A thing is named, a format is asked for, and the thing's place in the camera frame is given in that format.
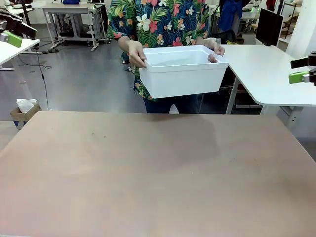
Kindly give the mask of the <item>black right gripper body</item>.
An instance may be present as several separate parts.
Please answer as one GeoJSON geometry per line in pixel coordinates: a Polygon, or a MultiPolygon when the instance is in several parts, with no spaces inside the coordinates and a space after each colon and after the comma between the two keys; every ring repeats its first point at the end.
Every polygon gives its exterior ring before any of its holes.
{"type": "Polygon", "coordinates": [[[316,86],[316,51],[313,51],[308,56],[308,64],[312,67],[309,71],[309,81],[316,86]]]}

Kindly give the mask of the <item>white plastic basket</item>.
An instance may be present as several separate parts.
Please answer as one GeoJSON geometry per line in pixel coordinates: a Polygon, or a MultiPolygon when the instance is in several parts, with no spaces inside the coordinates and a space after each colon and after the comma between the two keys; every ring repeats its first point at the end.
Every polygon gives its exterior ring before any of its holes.
{"type": "Polygon", "coordinates": [[[140,80],[154,99],[217,92],[229,62],[203,45],[145,48],[140,80]]]}

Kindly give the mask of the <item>person's right forearm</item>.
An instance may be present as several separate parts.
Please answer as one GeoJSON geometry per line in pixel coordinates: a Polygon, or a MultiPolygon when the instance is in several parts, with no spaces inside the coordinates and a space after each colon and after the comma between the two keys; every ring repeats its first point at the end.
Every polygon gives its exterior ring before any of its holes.
{"type": "Polygon", "coordinates": [[[122,36],[118,39],[118,45],[120,49],[122,49],[125,52],[129,52],[131,50],[136,49],[138,43],[138,41],[131,40],[128,36],[122,36]]]}

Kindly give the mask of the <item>person's left hand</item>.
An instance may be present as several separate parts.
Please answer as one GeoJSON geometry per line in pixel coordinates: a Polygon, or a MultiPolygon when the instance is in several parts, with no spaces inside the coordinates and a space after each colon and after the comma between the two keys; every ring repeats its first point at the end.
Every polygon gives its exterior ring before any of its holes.
{"type": "MultiPolygon", "coordinates": [[[[213,38],[207,38],[204,40],[204,46],[211,49],[215,54],[224,56],[225,49],[217,43],[213,38]]],[[[213,53],[209,54],[208,61],[211,63],[217,63],[217,59],[213,53]]]]}

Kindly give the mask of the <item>person's right hand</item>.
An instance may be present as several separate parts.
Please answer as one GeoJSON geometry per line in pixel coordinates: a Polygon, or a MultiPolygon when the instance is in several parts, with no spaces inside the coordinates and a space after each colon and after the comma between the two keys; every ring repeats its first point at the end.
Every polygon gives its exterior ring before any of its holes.
{"type": "Polygon", "coordinates": [[[135,68],[146,69],[145,60],[147,58],[144,54],[142,44],[138,41],[128,40],[127,48],[131,65],[135,68]]]}

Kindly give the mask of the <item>white office table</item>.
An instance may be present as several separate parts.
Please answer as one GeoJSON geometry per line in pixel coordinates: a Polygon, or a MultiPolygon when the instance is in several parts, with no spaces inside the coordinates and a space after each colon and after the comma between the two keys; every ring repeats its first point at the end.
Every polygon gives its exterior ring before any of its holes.
{"type": "Polygon", "coordinates": [[[226,114],[231,114],[237,88],[242,84],[252,99],[262,106],[261,115],[288,114],[286,127],[292,128],[305,107],[316,108],[316,87],[308,83],[290,84],[293,57],[275,46],[227,44],[225,58],[236,76],[226,114]]]}
{"type": "Polygon", "coordinates": [[[10,60],[12,60],[12,64],[15,68],[15,71],[18,72],[19,75],[19,82],[26,83],[21,72],[19,71],[19,66],[16,62],[16,57],[21,54],[22,52],[30,49],[32,46],[39,43],[39,39],[22,39],[22,44],[20,47],[15,47],[10,45],[7,42],[0,41],[0,66],[10,60]]]}

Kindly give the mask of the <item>black computer monitor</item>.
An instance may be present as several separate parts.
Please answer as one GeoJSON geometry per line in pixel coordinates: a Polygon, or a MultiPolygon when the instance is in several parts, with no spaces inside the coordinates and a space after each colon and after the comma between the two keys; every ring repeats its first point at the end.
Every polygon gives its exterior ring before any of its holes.
{"type": "Polygon", "coordinates": [[[282,25],[282,15],[261,9],[255,39],[265,46],[277,46],[282,25]]]}

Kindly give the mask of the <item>white tissue paper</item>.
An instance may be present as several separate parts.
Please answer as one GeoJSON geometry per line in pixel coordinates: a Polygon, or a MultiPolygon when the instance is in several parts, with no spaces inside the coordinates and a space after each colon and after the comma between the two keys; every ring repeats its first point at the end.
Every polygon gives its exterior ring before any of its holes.
{"type": "Polygon", "coordinates": [[[27,113],[37,104],[37,100],[36,99],[17,99],[16,104],[22,113],[27,113]]]}

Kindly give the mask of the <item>black office chair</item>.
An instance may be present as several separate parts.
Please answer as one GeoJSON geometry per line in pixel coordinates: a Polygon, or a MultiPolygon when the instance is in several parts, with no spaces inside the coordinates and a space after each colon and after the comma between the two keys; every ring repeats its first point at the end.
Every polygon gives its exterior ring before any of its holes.
{"type": "Polygon", "coordinates": [[[215,33],[213,37],[216,38],[219,44],[244,44],[242,35],[236,36],[233,30],[215,33]]]}

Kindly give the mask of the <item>cardboard box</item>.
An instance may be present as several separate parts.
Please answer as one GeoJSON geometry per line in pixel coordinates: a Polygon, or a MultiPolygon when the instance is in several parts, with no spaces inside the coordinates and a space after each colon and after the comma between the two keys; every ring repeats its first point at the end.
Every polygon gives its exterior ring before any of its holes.
{"type": "Polygon", "coordinates": [[[12,121],[15,127],[20,130],[38,111],[41,111],[41,107],[38,102],[27,112],[23,113],[19,107],[16,107],[10,112],[12,121]]]}

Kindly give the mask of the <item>blue hanging jacket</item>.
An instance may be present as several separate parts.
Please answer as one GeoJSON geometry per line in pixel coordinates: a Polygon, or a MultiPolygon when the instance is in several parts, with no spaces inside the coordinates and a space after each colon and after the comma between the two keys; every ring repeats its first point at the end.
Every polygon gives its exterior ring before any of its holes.
{"type": "Polygon", "coordinates": [[[234,30],[242,17],[243,0],[220,0],[220,20],[218,27],[222,32],[234,30]]]}

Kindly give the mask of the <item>blue jeans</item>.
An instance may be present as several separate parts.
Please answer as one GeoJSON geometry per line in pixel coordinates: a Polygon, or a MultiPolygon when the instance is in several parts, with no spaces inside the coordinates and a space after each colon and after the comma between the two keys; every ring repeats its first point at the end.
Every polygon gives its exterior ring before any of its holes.
{"type": "Polygon", "coordinates": [[[160,99],[143,98],[146,112],[149,114],[168,114],[172,105],[175,105],[180,114],[198,113],[198,96],[186,95],[160,99]]]}

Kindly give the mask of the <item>floral print shirt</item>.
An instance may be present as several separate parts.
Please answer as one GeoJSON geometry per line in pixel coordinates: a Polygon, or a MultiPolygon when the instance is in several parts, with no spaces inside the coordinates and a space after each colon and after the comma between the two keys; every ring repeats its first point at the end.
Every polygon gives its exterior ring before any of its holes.
{"type": "MultiPolygon", "coordinates": [[[[144,48],[203,45],[209,37],[206,0],[112,0],[109,34],[128,36],[144,48]]],[[[154,99],[135,68],[134,91],[154,99]]]]}

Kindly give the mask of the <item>wooden frame chair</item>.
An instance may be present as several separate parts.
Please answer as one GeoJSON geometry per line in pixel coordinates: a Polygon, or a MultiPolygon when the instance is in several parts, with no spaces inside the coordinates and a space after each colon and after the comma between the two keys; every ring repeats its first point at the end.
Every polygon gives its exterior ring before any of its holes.
{"type": "Polygon", "coordinates": [[[302,7],[301,0],[285,1],[281,10],[283,25],[280,38],[286,40],[293,34],[302,7]]]}

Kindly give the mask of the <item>white metal frame desk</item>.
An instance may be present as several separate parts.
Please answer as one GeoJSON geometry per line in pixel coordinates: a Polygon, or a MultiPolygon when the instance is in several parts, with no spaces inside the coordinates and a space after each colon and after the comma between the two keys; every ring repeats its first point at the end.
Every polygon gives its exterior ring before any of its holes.
{"type": "Polygon", "coordinates": [[[104,3],[48,3],[42,7],[46,26],[55,48],[68,41],[83,41],[94,51],[99,43],[110,43],[108,11],[104,3]]]}

